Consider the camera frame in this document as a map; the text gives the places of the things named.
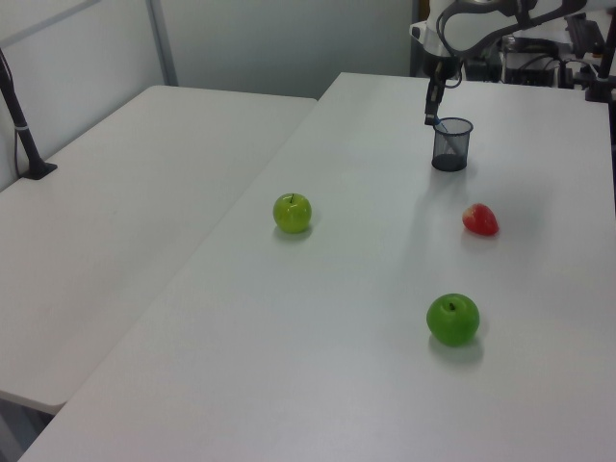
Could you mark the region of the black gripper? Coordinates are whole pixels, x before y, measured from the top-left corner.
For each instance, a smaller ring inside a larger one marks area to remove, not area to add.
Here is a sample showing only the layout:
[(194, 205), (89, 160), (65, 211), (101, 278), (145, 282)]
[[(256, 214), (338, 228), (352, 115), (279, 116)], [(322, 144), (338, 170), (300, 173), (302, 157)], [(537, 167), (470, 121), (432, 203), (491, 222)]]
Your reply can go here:
[(447, 82), (454, 79), (457, 73), (457, 58), (440, 56), (431, 58), (431, 80), (428, 82), (424, 109), (425, 125), (434, 126), (438, 124), (438, 110)]

